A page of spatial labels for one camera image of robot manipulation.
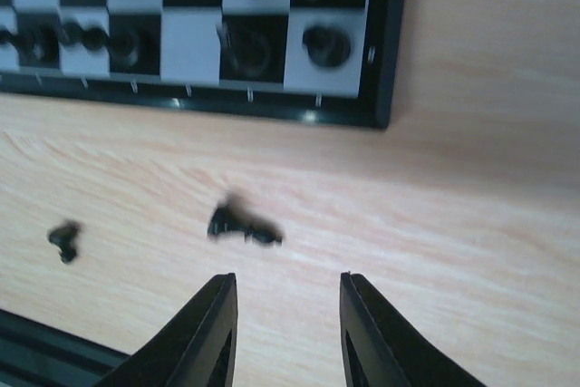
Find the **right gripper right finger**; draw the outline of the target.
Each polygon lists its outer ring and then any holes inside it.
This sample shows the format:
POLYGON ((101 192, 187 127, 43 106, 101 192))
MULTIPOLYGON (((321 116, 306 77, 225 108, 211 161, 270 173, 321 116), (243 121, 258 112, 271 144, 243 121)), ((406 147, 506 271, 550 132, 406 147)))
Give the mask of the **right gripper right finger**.
POLYGON ((348 386, 481 386, 431 344, 361 274, 340 277, 340 326, 348 386))

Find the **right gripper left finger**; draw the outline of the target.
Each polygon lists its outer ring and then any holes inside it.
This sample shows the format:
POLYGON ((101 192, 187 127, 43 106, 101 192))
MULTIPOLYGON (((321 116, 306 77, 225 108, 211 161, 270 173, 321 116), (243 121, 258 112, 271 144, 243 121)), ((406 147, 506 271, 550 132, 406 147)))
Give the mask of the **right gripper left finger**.
POLYGON ((215 275, 99 386, 231 386, 237 345, 237 279, 215 275))

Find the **black piece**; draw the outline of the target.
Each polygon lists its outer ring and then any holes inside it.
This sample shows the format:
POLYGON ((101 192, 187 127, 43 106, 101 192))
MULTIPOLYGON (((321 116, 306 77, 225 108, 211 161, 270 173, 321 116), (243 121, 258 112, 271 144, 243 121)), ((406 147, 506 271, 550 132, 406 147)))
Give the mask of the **black piece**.
POLYGON ((207 236, 217 241, 234 233, 241 234, 246 243, 252 240, 262 247, 282 245, 285 239, 282 228, 273 220, 254 212, 241 195, 230 193, 217 204, 207 236))
POLYGON ((258 79, 269 69, 272 48, 267 38, 237 24, 217 27, 221 52, 231 69, 248 79, 258 79))
POLYGON ((122 68, 132 68, 140 62, 146 47, 146 36, 140 28, 124 26, 110 33, 107 50, 111 61, 122 68))
POLYGON ((24 29, 13 33, 1 28, 1 45, 12 45, 27 61, 37 63, 52 62, 58 55, 58 42, 53 31, 47 26, 24 29))

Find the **black pawn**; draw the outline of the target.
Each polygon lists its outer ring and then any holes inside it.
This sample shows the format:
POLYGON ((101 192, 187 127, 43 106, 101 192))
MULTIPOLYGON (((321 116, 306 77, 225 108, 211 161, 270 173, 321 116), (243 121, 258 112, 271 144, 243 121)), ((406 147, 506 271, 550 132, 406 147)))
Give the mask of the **black pawn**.
POLYGON ((306 27, 302 43, 312 64, 323 69, 341 67, 352 53, 350 36, 335 26, 314 24, 306 27))
POLYGON ((64 221, 51 228, 47 233, 48 242, 59 249, 61 261, 68 265, 78 256, 76 240, 81 233, 82 225, 74 220, 64 221))

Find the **black piece lowest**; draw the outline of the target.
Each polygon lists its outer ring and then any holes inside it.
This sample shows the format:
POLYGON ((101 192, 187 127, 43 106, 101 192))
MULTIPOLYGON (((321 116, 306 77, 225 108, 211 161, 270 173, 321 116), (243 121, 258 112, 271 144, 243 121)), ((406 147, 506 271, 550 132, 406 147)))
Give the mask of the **black piece lowest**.
POLYGON ((109 36, 98 25, 82 27, 78 22, 64 21, 58 30, 58 41, 65 48, 81 45, 89 52, 99 52, 108 47, 109 36))

